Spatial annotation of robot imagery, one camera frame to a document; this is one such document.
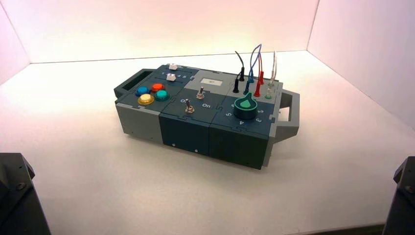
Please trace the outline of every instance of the blue wire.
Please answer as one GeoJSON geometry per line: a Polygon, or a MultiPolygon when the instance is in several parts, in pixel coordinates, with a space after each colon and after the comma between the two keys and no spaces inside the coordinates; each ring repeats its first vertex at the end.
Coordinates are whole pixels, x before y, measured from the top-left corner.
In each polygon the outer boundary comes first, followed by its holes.
{"type": "Polygon", "coordinates": [[[258,58],[261,54],[261,48],[262,48],[262,44],[259,44],[254,48],[254,50],[251,53],[251,59],[249,61],[251,69],[249,70],[249,73],[248,73],[248,80],[247,80],[247,85],[245,86],[244,94],[247,94],[249,92],[249,84],[254,82],[254,66],[255,66],[256,61],[258,60],[258,58]],[[252,64],[252,56],[254,55],[254,52],[257,48],[259,48],[258,55],[256,55],[256,59],[254,61],[254,64],[252,64]]]}
{"type": "Polygon", "coordinates": [[[255,48],[254,48],[254,50],[252,51],[252,53],[251,53],[251,59],[250,59],[250,61],[249,61],[249,63],[250,63],[250,66],[251,66],[251,69],[249,70],[249,75],[248,75],[248,81],[250,82],[250,83],[253,83],[254,82],[254,66],[255,66],[255,64],[256,64],[256,61],[258,60],[258,58],[259,58],[259,56],[260,56],[260,54],[261,54],[261,48],[262,48],[262,44],[259,44],[259,45],[257,45],[255,48]],[[254,64],[252,64],[252,56],[254,55],[254,52],[255,52],[255,50],[257,49],[259,47],[259,49],[258,49],[258,54],[256,55],[256,58],[255,58],[255,61],[254,61],[254,64]]]}

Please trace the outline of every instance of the white table surface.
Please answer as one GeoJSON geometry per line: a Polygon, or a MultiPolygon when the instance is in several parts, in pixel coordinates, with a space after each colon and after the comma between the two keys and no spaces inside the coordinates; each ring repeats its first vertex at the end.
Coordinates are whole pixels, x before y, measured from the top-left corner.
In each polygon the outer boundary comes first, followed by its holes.
{"type": "MultiPolygon", "coordinates": [[[[272,55],[263,61],[269,77],[272,55]]],[[[308,52],[278,54],[277,79],[301,94],[300,129],[262,170],[122,132],[113,88],[166,63],[240,69],[236,55],[32,64],[0,86],[0,152],[33,166],[54,234],[283,235],[386,220],[415,132],[308,52]]]]}

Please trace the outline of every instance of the red button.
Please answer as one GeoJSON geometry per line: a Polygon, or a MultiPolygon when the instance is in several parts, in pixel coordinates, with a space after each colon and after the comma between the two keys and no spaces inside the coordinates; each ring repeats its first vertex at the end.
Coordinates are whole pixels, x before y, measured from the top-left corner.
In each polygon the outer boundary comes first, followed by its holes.
{"type": "Polygon", "coordinates": [[[151,87],[151,92],[156,93],[158,91],[164,90],[164,86],[161,83],[155,83],[152,87],[151,87]]]}

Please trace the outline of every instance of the white backdrop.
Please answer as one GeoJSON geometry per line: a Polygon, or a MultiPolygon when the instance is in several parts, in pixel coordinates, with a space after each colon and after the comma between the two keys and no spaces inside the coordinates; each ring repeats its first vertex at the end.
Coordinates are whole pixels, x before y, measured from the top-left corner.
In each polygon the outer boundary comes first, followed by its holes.
{"type": "Polygon", "coordinates": [[[0,4],[0,85],[28,64],[26,52],[0,4]]]}
{"type": "Polygon", "coordinates": [[[415,129],[414,0],[320,0],[308,50],[415,129]]]}
{"type": "Polygon", "coordinates": [[[32,63],[306,50],[318,0],[0,0],[32,63]]]}

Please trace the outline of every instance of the small display screen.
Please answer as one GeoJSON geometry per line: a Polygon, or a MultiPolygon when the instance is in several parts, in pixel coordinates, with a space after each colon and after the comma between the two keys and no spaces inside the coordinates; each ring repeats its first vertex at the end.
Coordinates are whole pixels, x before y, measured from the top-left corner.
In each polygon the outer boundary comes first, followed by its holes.
{"type": "Polygon", "coordinates": [[[205,84],[215,85],[215,86],[222,85],[222,81],[211,79],[211,78],[203,78],[200,82],[205,83],[205,84]]]}

